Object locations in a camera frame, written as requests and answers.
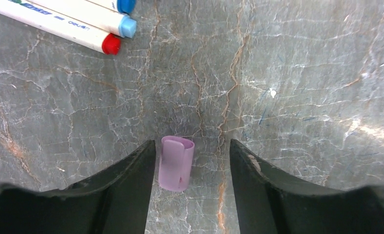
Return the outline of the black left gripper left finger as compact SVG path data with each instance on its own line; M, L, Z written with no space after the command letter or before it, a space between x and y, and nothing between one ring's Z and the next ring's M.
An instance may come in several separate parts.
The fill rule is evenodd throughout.
M0 183L0 234L142 234L155 142L67 188L32 191Z

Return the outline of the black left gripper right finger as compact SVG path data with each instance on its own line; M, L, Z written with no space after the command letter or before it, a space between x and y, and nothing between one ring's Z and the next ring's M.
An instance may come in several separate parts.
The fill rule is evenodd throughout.
M236 139L229 148L243 234L384 234L384 186L341 191L293 176Z

